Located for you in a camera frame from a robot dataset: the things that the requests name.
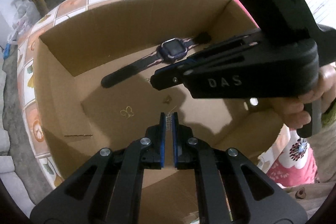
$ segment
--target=round silver object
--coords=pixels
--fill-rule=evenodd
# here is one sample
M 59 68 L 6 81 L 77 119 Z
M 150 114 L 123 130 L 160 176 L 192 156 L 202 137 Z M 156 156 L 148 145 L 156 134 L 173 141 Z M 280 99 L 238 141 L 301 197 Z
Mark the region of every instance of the round silver object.
M 189 144 L 197 144 L 198 140 L 196 138 L 190 138 L 188 139 Z
M 151 139 L 150 139 L 150 138 L 142 138 L 142 139 L 140 140 L 140 143 L 141 143 L 141 144 L 144 144 L 144 145 L 146 145 L 146 144 L 150 144 L 150 143 L 151 143 Z
M 193 73 L 193 70 L 187 70 L 187 71 L 185 71 L 184 73 L 183 73 L 183 75 L 189 75 L 189 74 L 191 74 L 191 73 Z
M 229 156 L 235 157 L 238 155 L 238 150 L 236 148 L 229 148 L 227 153 L 229 154 Z
M 100 150 L 100 155 L 105 157 L 108 156 L 111 153 L 111 150 L 109 150 L 108 148 L 103 148 L 102 150 Z

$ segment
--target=watch face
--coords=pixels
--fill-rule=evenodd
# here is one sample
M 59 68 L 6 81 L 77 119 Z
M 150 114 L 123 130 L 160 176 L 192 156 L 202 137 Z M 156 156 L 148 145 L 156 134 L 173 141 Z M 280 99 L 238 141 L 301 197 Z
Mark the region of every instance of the watch face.
M 176 56 L 185 52 L 185 47 L 183 47 L 178 39 L 167 41 L 163 44 L 163 47 L 169 52 L 170 56 Z

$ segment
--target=black handle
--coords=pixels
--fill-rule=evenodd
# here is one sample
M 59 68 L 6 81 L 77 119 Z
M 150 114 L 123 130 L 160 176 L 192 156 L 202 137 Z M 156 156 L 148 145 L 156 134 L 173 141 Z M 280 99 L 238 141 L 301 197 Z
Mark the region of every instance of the black handle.
M 310 104 L 305 104 L 304 110 L 310 114 L 311 121 L 302 128 L 297 129 L 296 132 L 301 138 L 309 138 L 320 132 L 322 128 L 321 99 L 318 99 Z

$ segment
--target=concrete floor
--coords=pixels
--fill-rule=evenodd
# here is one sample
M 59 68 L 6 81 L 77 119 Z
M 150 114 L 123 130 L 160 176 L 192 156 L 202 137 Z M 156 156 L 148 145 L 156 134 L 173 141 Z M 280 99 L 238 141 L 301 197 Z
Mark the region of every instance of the concrete floor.
M 3 126 L 9 134 L 9 155 L 13 158 L 15 172 L 26 187 L 31 201 L 37 204 L 52 188 L 34 157 L 22 119 L 17 91 L 17 46 L 11 47 L 10 56 L 4 61 L 2 70 L 7 73 Z

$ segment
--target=finger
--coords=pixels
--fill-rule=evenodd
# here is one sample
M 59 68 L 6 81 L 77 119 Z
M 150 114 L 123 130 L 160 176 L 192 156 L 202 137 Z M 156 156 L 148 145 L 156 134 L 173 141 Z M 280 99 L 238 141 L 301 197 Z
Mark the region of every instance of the finger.
M 303 103 L 298 98 L 270 98 L 270 102 L 280 116 L 298 113 L 303 110 Z
M 330 107 L 331 103 L 336 98 L 336 85 L 333 85 L 330 90 L 325 92 L 322 95 L 321 100 L 321 112 L 324 113 L 327 111 L 327 109 Z
M 330 90 L 336 79 L 336 70 L 331 65 L 320 68 L 319 80 L 315 88 L 307 94 L 299 96 L 299 100 L 303 104 L 311 103 L 322 97 L 323 93 Z
M 311 121 L 310 115 L 306 111 L 285 115 L 282 119 L 286 126 L 294 129 L 302 128 L 305 124 L 310 123 Z

